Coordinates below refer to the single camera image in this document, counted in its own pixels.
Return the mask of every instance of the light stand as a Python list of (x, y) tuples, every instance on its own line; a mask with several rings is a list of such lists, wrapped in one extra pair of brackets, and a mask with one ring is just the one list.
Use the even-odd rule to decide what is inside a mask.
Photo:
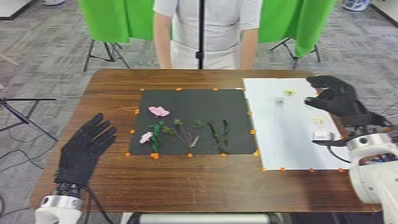
[[(33, 121), (30, 120), (30, 116), (35, 110), (35, 107), (38, 105), (40, 101), (53, 101), (54, 99), (6, 99), (6, 98), (0, 98), (0, 106), (6, 109), (6, 111), (10, 112), (10, 114), (15, 116), (15, 118), (19, 119), (19, 122), (14, 123), (12, 125), (8, 125), (6, 127), (3, 127), (0, 129), (0, 132), (8, 130), (10, 128), (14, 128), (15, 126), (22, 125), (22, 124), (31, 124), (31, 126), (38, 129), (38, 131), (42, 132), (42, 134), (54, 140), (58, 141), (58, 139), (53, 137), (53, 135), (47, 133), (47, 131), (40, 128), (40, 126), (33, 123)], [(21, 114), (21, 112), (14, 109), (14, 107), (8, 105), (8, 101), (33, 101), (33, 106), (28, 110), (28, 115), (24, 116)]]
[(198, 0), (198, 51), (195, 52), (197, 69), (204, 66), (204, 0)]

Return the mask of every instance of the tripod stand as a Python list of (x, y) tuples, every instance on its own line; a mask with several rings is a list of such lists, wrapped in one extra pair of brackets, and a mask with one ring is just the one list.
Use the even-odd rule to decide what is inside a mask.
[[(47, 131), (40, 128), (40, 126), (33, 123), (33, 121), (30, 120), (30, 116), (31, 116), (31, 113), (33, 113), (33, 110), (35, 110), (35, 107), (38, 105), (38, 102), (40, 101), (53, 101), (54, 99), (38, 99), (38, 98), (33, 98), (33, 99), (6, 99), (6, 98), (0, 98), (0, 106), (6, 109), (6, 111), (10, 112), (10, 114), (15, 116), (19, 122), (14, 123), (12, 125), (8, 125), (6, 127), (3, 127), (0, 129), (0, 132), (8, 130), (10, 128), (17, 127), (19, 125), (22, 124), (31, 124), (31, 126), (37, 128), (37, 130), (44, 133), (44, 135), (54, 140), (58, 141), (58, 139), (53, 137), (53, 135), (47, 133)], [(33, 101), (33, 106), (28, 110), (28, 114), (26, 116), (21, 114), (21, 112), (14, 109), (14, 107), (8, 105), (6, 102), (10, 101)]]
[(94, 44), (95, 44), (95, 41), (92, 40), (90, 41), (90, 48), (88, 48), (88, 55), (86, 55), (86, 58), (85, 58), (83, 72), (86, 71), (90, 58), (101, 59), (106, 62), (115, 62), (120, 59), (122, 64), (124, 64), (126, 68), (129, 69), (126, 60), (124, 60), (124, 58), (120, 56), (120, 52), (117, 50), (117, 48), (122, 49), (120, 45), (117, 43), (102, 43), (108, 58), (101, 58), (95, 55), (92, 55)]
[[(285, 38), (284, 41), (277, 44), (277, 46), (269, 49), (269, 51), (273, 51), (280, 46), (284, 46), (285, 50), (287, 50), (287, 53), (289, 53), (289, 57), (293, 59), (293, 70), (296, 69), (296, 66), (298, 66), (298, 61), (300, 61), (300, 58), (294, 56), (291, 50), (289, 50), (289, 46), (285, 44), (285, 42), (291, 40), (293, 38)], [(316, 53), (316, 58), (317, 58), (317, 62), (319, 62), (319, 50), (317, 50), (317, 45), (314, 45), (314, 50), (309, 52), (309, 53)]]

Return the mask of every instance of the black mat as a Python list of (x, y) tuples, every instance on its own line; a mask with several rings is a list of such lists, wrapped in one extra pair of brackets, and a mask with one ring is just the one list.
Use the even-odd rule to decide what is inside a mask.
[[(156, 118), (147, 110), (150, 106), (161, 106), (170, 111), (170, 115)], [(223, 129), (227, 129), (227, 147), (223, 147), (221, 141), (221, 150), (227, 154), (250, 154), (255, 151), (255, 141), (250, 135), (252, 125), (246, 112), (248, 107), (241, 90), (182, 90), (179, 92), (174, 90), (147, 90), (142, 93), (140, 113), (134, 118), (131, 154), (150, 154), (149, 143), (138, 143), (140, 136), (150, 131), (149, 126), (159, 120), (165, 122), (165, 126), (174, 127), (174, 119), (179, 119), (184, 123), (184, 129), (191, 133), (191, 138), (198, 135), (197, 120), (213, 124), (220, 136), (223, 135)], [(159, 155), (181, 155), (188, 154), (189, 151), (193, 154), (220, 153), (207, 124), (200, 130), (200, 138), (191, 150), (177, 137), (163, 133), (159, 137)]]

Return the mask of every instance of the pink flower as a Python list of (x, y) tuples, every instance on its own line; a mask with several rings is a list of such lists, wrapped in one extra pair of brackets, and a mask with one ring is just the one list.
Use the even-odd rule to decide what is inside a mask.
[(147, 133), (140, 136), (140, 144), (143, 144), (145, 142), (150, 141), (150, 137), (152, 137), (152, 133), (147, 132)]
[(165, 117), (170, 114), (163, 107), (149, 107), (147, 109), (158, 117)]

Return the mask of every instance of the green backdrop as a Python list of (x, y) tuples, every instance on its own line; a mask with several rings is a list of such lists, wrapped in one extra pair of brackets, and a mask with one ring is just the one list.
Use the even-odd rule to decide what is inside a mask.
[[(312, 51), (333, 2), (264, 0), (259, 43), (293, 37), (296, 57)], [(79, 0), (79, 6), (94, 40), (118, 43), (127, 43), (129, 38), (152, 40), (152, 0)]]

